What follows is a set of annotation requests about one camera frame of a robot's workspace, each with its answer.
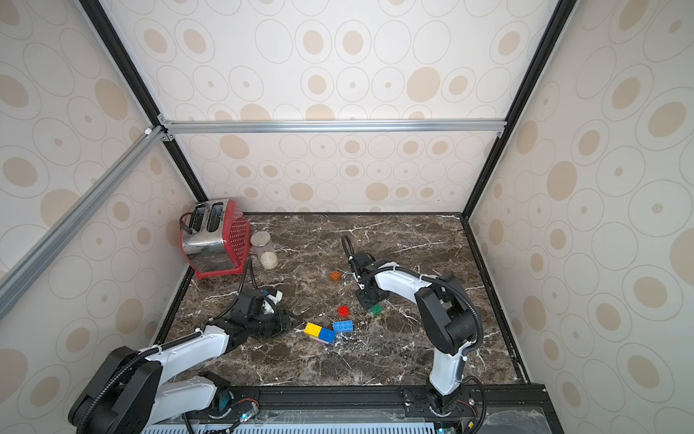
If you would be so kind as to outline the yellow lego brick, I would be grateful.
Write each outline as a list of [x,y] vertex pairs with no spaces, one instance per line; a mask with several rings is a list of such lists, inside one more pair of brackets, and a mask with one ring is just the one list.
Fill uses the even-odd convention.
[[323,331],[323,327],[313,323],[307,323],[305,326],[305,334],[313,338],[318,338]]

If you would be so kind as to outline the small blue lego brick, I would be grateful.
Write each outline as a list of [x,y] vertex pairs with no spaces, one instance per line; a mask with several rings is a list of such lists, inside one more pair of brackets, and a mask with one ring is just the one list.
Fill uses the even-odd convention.
[[336,333],[330,329],[322,328],[317,338],[327,345],[333,345],[336,339]]

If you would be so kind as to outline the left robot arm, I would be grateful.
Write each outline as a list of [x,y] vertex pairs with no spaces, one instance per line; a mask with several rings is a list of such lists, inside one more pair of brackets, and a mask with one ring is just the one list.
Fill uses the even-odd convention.
[[193,334],[142,350],[113,350],[69,411],[79,433],[139,433],[188,412],[230,411],[230,384],[215,374],[175,382],[178,374],[245,344],[279,336],[299,325],[274,295],[241,293],[222,314]]

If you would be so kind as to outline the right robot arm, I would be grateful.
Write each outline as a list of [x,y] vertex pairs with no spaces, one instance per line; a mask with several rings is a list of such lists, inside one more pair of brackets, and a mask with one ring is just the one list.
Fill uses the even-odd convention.
[[347,260],[364,309],[390,294],[417,305],[422,325],[435,348],[428,383],[437,397],[452,395],[463,381],[467,355],[484,343],[483,320],[454,275],[428,276],[392,261],[375,260],[366,252],[349,253]]

